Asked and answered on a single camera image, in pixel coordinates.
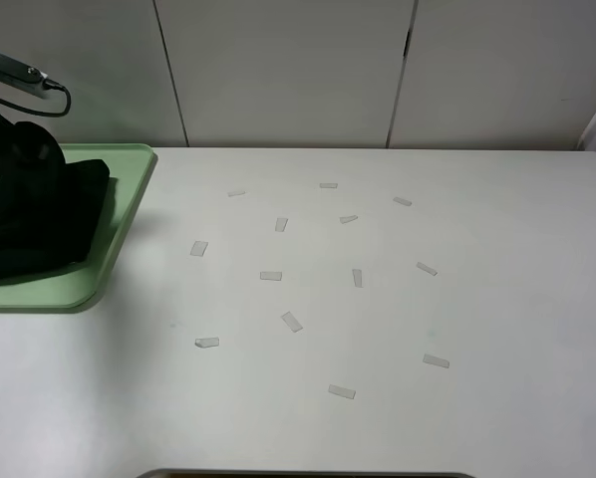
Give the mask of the black short sleeve t-shirt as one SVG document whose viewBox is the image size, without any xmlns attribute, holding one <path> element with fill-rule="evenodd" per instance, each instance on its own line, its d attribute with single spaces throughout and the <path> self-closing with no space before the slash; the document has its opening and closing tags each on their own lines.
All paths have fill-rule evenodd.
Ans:
<svg viewBox="0 0 596 478">
<path fill-rule="evenodd" d="M 104 209 L 110 170 L 101 159 L 69 163 L 41 126 L 0 132 L 0 282 L 84 262 Z"/>
</svg>

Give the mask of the light green plastic tray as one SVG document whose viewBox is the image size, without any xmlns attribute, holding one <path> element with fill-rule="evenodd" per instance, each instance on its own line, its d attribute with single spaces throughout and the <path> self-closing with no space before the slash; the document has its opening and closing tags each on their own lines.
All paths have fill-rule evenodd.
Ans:
<svg viewBox="0 0 596 478">
<path fill-rule="evenodd" d="M 88 259 L 46 275 L 0 284 L 0 313 L 85 311 L 105 293 L 112 270 L 155 168 L 156 154 L 139 143 L 64 143 L 69 163 L 101 159 L 111 179 Z"/>
</svg>

